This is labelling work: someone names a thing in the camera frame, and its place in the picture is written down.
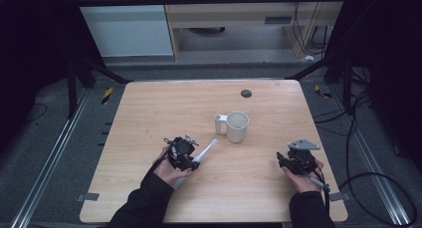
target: mug handle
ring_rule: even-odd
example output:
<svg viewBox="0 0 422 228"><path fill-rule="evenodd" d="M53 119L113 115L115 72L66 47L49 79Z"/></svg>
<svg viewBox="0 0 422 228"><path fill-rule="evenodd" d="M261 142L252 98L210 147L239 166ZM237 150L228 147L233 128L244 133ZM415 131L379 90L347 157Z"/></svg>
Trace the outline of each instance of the mug handle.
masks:
<svg viewBox="0 0 422 228"><path fill-rule="evenodd" d="M214 116L214 120L215 120L215 132L217 134L220 134L221 133L221 122L227 121L227 116L217 114L217 115Z"/></svg>

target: white mug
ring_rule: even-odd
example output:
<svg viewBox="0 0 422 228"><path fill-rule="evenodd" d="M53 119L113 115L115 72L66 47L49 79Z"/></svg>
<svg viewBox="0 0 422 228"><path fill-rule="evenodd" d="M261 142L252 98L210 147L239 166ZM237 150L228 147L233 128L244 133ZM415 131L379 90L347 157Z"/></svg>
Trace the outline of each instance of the white mug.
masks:
<svg viewBox="0 0 422 228"><path fill-rule="evenodd" d="M214 116L215 131L221 133L221 122L226 123L226 136L231 142L241 142L245 138L246 127L249 123L248 116L243 112L231 112L227 115Z"/></svg>

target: black device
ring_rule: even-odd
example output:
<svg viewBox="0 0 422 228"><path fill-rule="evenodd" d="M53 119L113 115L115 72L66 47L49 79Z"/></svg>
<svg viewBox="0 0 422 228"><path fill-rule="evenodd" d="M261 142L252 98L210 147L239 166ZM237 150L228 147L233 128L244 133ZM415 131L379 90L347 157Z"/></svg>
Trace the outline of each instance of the black device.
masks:
<svg viewBox="0 0 422 228"><path fill-rule="evenodd" d="M279 166L285 166L293 174L308 175L317 168L316 158L311 154L311 150L319 150L319 147L310 141L302 138L288 144L288 158L277 152Z"/></svg>
<svg viewBox="0 0 422 228"><path fill-rule="evenodd" d="M168 160L174 168L185 170L191 168L192 171L199 167L199 162L192 161L193 157L190 154L195 150L193 145L199 145L189 135L185 135L183 139L181 136L174 138L174 140L164 139L169 145L167 150Z"/></svg>

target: black sleeve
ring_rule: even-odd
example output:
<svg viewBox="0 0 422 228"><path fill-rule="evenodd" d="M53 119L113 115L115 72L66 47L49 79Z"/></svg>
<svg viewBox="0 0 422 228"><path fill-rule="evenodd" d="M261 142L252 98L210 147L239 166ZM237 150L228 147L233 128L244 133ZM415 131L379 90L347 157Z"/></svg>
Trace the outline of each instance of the black sleeve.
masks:
<svg viewBox="0 0 422 228"><path fill-rule="evenodd" d="M292 224L295 228L335 227L322 201L320 192L296 193L290 202Z"/></svg>
<svg viewBox="0 0 422 228"><path fill-rule="evenodd" d="M108 228L160 227L174 189L150 173L112 216Z"/></svg>

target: wooden cabinet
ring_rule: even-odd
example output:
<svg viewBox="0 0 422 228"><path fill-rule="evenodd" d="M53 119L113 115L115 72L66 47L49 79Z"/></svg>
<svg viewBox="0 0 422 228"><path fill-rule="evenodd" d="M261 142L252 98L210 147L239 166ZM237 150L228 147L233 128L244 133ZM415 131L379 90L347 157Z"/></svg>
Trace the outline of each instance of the wooden cabinet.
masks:
<svg viewBox="0 0 422 228"><path fill-rule="evenodd" d="M190 4L165 6L173 52L178 58L178 48L183 28L212 28L263 26L280 24L285 29L297 57L303 52L293 32L294 20L305 43L314 26L333 25L341 2L296 3L239 3L239 4Z"/></svg>

